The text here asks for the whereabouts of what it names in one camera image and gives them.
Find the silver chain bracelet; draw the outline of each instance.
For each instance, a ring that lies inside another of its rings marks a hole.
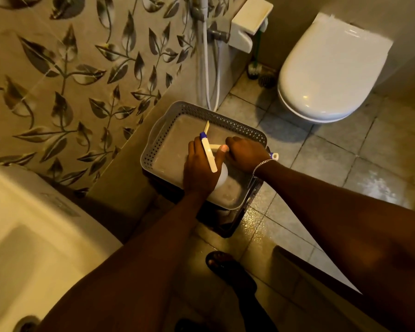
[[[257,169],[258,169],[260,166],[262,166],[263,164],[265,164],[265,163],[267,163],[267,162],[269,162],[269,161],[275,161],[275,160],[274,160],[273,158],[270,158],[270,159],[267,159],[267,160],[265,160],[265,161],[261,162],[260,164],[258,164],[258,165],[255,167],[254,172],[252,173],[252,176],[253,176],[253,177],[255,177],[255,171],[257,171]]]

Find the white sink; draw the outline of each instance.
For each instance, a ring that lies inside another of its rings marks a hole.
[[[122,244],[35,173],[0,166],[0,332],[55,303]]]

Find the white round object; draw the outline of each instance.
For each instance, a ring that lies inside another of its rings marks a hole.
[[[226,182],[227,175],[228,175],[227,166],[226,164],[223,163],[223,165],[221,166],[220,178],[218,179],[215,189],[218,189]]]
[[[361,106],[393,42],[319,13],[283,64],[278,94],[312,122],[335,122]]]

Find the toilet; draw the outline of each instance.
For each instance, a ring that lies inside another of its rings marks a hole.
[[[313,123],[344,119],[371,92],[392,44],[388,38],[319,13],[282,66],[280,100]]]

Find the white hose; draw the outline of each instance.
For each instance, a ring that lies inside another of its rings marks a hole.
[[[219,104],[219,101],[220,101],[220,45],[218,45],[218,49],[217,49],[217,56],[218,56],[218,58],[217,58],[217,79],[216,79],[216,83],[217,83],[217,98],[216,98],[216,103],[215,103],[215,107],[214,107],[214,109],[212,109],[212,107],[211,107],[211,105],[210,105],[210,97],[209,97],[209,94],[210,94],[210,90],[209,90],[209,55],[208,55],[208,52],[207,52],[207,14],[205,14],[205,21],[203,22],[203,45],[204,45],[204,48],[205,48],[205,87],[206,87],[206,102],[207,102],[207,106],[208,106],[208,109],[210,110],[210,111],[217,111],[217,109],[218,109],[218,104]]]

